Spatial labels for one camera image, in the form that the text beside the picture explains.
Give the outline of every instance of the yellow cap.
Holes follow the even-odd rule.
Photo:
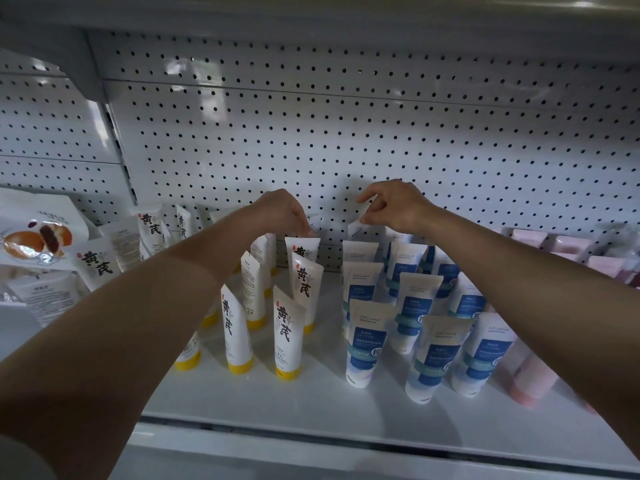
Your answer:
[[[213,323],[219,320],[220,314],[220,310],[216,310],[211,315],[204,317],[202,319],[202,323],[200,323],[200,326],[203,328],[210,327],[211,325],[213,325]]]
[[[266,322],[267,322],[267,317],[265,315],[260,320],[247,320],[246,327],[249,330],[257,330],[259,328],[262,328]]]
[[[285,372],[285,371],[279,370],[278,367],[276,366],[276,374],[278,375],[279,378],[282,378],[286,381],[292,381],[293,379],[295,379],[300,375],[300,367],[293,372]]]
[[[178,369],[179,371],[188,371],[190,369],[193,369],[198,364],[199,361],[200,361],[200,351],[198,350],[196,352],[196,355],[194,355],[190,359],[184,360],[181,362],[176,362],[175,368]]]
[[[247,363],[242,365],[233,365],[229,361],[227,361],[227,365],[229,366],[229,370],[234,374],[246,374],[253,367],[253,357],[251,357]]]

